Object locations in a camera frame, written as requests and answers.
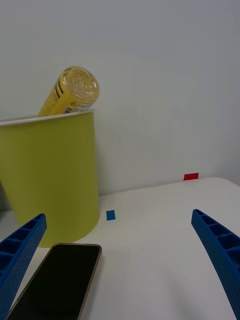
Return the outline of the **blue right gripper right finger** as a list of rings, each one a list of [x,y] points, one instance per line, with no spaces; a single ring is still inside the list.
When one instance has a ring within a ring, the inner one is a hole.
[[[203,244],[236,319],[240,319],[240,238],[199,209],[191,225]]]

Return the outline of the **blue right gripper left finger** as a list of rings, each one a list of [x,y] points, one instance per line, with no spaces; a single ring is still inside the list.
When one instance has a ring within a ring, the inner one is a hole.
[[[41,213],[0,242],[0,319],[8,316],[28,266],[47,229]]]

